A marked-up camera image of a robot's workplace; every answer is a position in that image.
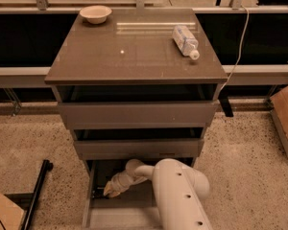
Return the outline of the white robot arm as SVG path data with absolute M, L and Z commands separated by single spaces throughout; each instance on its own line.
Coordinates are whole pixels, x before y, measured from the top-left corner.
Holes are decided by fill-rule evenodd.
M 176 159 L 162 159 L 154 166 L 131 159 L 107 182 L 104 195 L 119 196 L 146 180 L 152 182 L 164 230 L 213 230 L 201 203 L 210 192 L 207 177 Z

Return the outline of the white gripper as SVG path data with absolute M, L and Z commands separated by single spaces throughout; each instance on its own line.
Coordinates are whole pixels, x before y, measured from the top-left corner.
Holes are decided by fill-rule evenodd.
M 111 182 L 107 182 L 103 195 L 108 196 L 109 198 L 114 198 L 119 196 L 121 194 L 120 192 L 126 192 L 132 184 L 133 178 L 131 176 L 125 172 L 119 172 L 111 179 Z

